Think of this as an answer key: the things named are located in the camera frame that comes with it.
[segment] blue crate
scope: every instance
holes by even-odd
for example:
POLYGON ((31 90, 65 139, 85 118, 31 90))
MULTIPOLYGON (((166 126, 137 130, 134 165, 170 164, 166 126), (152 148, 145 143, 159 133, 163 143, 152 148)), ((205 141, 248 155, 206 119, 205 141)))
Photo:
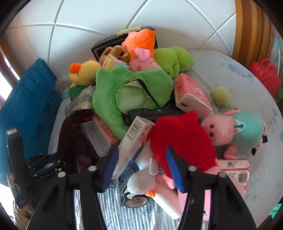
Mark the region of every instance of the blue crate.
POLYGON ((6 130, 18 127, 25 158, 46 153, 62 98, 54 89, 56 77, 38 59, 22 76, 0 111, 0 183, 8 185, 6 130))

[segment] dark maroon cloth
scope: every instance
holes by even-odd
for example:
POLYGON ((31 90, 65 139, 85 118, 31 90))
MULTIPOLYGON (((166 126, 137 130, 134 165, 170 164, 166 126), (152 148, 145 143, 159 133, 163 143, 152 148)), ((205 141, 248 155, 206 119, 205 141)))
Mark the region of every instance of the dark maroon cloth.
POLYGON ((93 109, 78 110, 68 116, 61 127, 58 141, 58 156, 64 156, 63 170, 69 174, 80 173, 94 165, 99 156, 81 130, 81 123, 90 121, 93 109))

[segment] red handbag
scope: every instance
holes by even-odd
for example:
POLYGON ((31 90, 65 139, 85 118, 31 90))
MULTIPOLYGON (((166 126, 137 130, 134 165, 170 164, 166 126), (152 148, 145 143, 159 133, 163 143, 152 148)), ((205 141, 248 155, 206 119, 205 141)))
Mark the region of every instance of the red handbag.
POLYGON ((269 59, 264 59, 260 63, 253 61, 250 65, 249 71, 251 71, 260 82, 265 86, 271 96, 275 96, 280 86, 280 79, 277 76, 277 68, 269 59))

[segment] brown plush toy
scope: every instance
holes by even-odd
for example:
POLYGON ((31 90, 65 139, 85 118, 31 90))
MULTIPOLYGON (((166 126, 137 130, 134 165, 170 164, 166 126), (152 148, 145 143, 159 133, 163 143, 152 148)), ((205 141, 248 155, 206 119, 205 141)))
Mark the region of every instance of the brown plush toy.
POLYGON ((125 53, 124 55, 120 56, 120 54, 123 52, 123 48, 122 46, 114 46, 114 47, 108 47, 104 50, 104 52, 102 53, 100 59, 99 59, 99 63, 102 65, 106 56, 108 54, 113 55, 114 57, 116 57, 118 60, 121 60, 125 63, 129 63, 130 61, 130 55, 129 53, 125 53))

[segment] black box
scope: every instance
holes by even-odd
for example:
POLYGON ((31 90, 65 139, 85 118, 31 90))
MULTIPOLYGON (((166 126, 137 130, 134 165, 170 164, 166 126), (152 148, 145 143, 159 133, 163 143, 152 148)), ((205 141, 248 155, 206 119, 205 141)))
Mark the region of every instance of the black box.
MULTIPOLYGON (((104 50, 107 47, 121 46, 122 42, 125 41, 129 32, 140 31, 142 29, 152 29, 152 30, 154 30, 153 28, 151 28, 149 26, 147 26, 147 27, 136 26, 136 27, 133 27, 133 28, 120 30, 117 34, 115 34, 111 37, 105 38, 105 39, 95 43, 95 45, 91 48, 91 51, 93 52, 93 55, 95 56, 95 59, 98 61, 99 58, 101 57, 102 53, 104 52, 104 50)), ((154 49, 157 49, 157 48, 158 48, 157 47, 157 41, 156 41, 156 37, 155 37, 154 49)))

